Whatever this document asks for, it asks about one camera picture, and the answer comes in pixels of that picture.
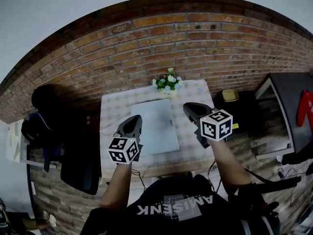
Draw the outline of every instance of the bouquet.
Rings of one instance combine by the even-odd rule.
[[[167,75],[164,75],[160,80],[152,80],[152,86],[158,91],[165,92],[166,94],[172,94],[177,92],[182,86],[181,77],[176,77],[174,68],[169,68]]]

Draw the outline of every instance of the yellow container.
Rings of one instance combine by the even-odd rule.
[[[224,102],[234,102],[239,99],[238,92],[234,89],[222,91]]]

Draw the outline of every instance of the black cloth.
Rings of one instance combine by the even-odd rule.
[[[124,211],[97,208],[81,235],[102,234],[244,234],[227,201],[211,190],[207,179],[161,179]]]

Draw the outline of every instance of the person's right arm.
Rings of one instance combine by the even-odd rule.
[[[208,139],[208,142],[212,146],[221,180],[228,195],[234,194],[239,186],[252,183],[249,174],[224,141],[216,142]]]

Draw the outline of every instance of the checkered tablecloth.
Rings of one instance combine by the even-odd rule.
[[[110,178],[116,167],[107,153],[110,139],[120,123],[131,116],[131,106],[146,101],[167,98],[152,86],[104,95],[101,99],[100,150],[102,177]],[[187,80],[178,95],[169,98],[178,136],[179,150],[140,156],[139,162],[133,162],[133,168],[140,170],[143,176],[158,176],[177,171],[194,170],[207,166],[212,160],[211,147],[203,149],[194,134],[197,127],[183,112],[183,104],[198,102],[214,108],[209,88],[204,80]]]

